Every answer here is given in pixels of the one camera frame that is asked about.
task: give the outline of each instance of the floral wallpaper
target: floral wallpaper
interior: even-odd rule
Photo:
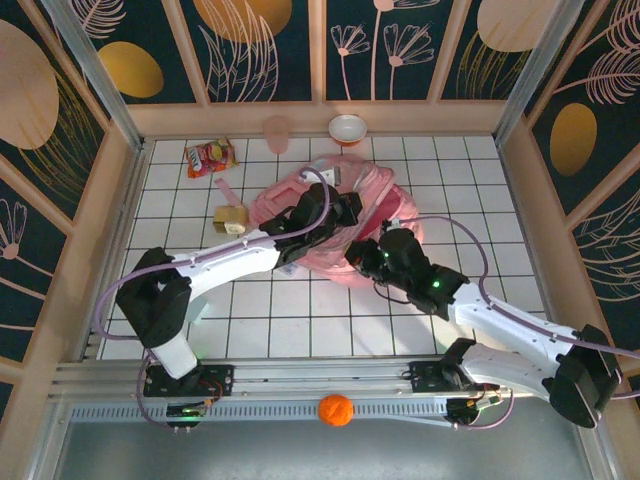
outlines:
[[[0,155],[73,218],[104,130],[26,14],[0,3]]]
[[[327,100],[425,100],[452,0],[327,2]]]
[[[558,0],[473,0],[442,98],[506,100]]]
[[[213,103],[311,100],[307,0],[181,0]]]
[[[126,103],[195,102],[162,2],[68,1]],[[51,25],[46,10],[37,3]]]
[[[573,236],[615,344],[640,349],[640,171]]]
[[[0,357],[24,359],[65,240],[0,180]]]
[[[533,110],[533,107],[535,107],[536,103],[538,102],[538,99],[540,98],[540,95],[542,94],[542,91],[547,86],[549,77],[551,77],[552,73],[555,72],[556,68],[558,67],[558,64],[562,61],[564,54],[567,52],[567,49],[571,45],[571,42],[573,42],[573,39],[575,38],[576,34],[582,27],[582,24],[584,23],[585,18],[587,18],[587,15],[591,11],[591,8],[593,8],[593,2],[585,2],[582,5],[582,9],[580,10],[578,18],[576,19],[573,26],[567,33],[567,36],[564,38],[562,45],[556,52],[556,55],[553,61],[551,62],[544,76],[540,80],[540,83],[538,84],[536,91],[533,93],[533,95],[529,99],[529,102],[527,103],[527,106],[524,109],[525,115],[528,116],[531,113],[531,110]]]
[[[640,0],[609,3],[533,126],[569,214],[640,142]]]

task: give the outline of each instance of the robotic arm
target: robotic arm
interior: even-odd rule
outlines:
[[[190,254],[167,255],[160,247],[147,251],[134,271],[176,263],[126,282],[116,302],[142,345],[149,349],[173,379],[196,375],[198,360],[182,333],[185,321],[193,321],[206,306],[203,293],[254,272],[264,272],[302,258],[340,227],[356,225],[362,210],[357,193],[338,194],[329,186],[329,211],[320,226],[295,235],[321,216],[323,185],[311,185],[295,207],[287,208],[248,236]],[[198,257],[211,258],[199,261]]]
[[[458,388],[474,384],[498,384],[536,395],[571,422],[593,428],[622,381],[613,354],[602,353],[556,340],[563,336],[608,345],[597,328],[581,332],[540,320],[489,297],[463,274],[430,263],[413,232],[386,222],[379,242],[354,242],[347,260],[379,285],[395,286],[419,310],[445,321],[479,329],[499,340],[512,352],[494,350],[473,340],[458,339],[445,353],[441,369]],[[551,332],[542,335],[517,323],[502,311]]]

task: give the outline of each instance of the white tile floor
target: white tile floor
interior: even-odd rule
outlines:
[[[169,254],[198,250],[230,240],[214,231],[211,217],[224,197],[212,183],[225,178],[246,205],[276,179],[324,154],[340,153],[328,138],[295,138],[283,155],[272,154],[263,139],[233,140],[240,166],[197,180],[186,175],[185,145],[205,140],[155,144],[123,272],[144,251],[164,247]],[[420,213],[438,213],[469,227],[483,242],[491,264],[489,291],[498,298],[544,316],[500,160],[491,137],[373,137],[343,149],[396,172]],[[425,225],[423,248],[434,263],[481,273],[478,251],[469,238],[444,223]],[[401,293],[392,289],[392,297]],[[284,358],[444,353],[458,337],[494,340],[421,314],[411,305],[381,299],[372,290],[348,289],[304,272],[292,279],[260,273],[207,294],[202,320],[186,325],[199,358]],[[131,334],[114,308],[108,325]],[[102,359],[138,359],[138,342],[103,342]]]

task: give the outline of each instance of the beige circle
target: beige circle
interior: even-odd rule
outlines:
[[[2,251],[2,258],[5,260],[13,260],[18,256],[20,251],[20,245],[17,243],[10,243]]]
[[[227,40],[247,43],[251,24],[245,2],[256,16],[256,19],[259,19],[259,17],[264,18],[264,21],[269,25],[269,29],[271,29],[271,34],[275,37],[287,26],[287,23],[289,23],[292,10],[291,1],[292,0],[193,0],[193,3],[200,17],[211,30]],[[235,7],[237,14],[232,10],[233,7]]]
[[[478,34],[499,52],[524,52],[538,45],[558,0],[482,0]]]
[[[0,138],[22,149],[40,148],[56,128],[59,101],[47,56],[26,33],[0,20]]]

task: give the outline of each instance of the snack bag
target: snack bag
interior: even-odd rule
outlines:
[[[238,165],[233,145],[227,138],[185,149],[189,178],[199,178]]]

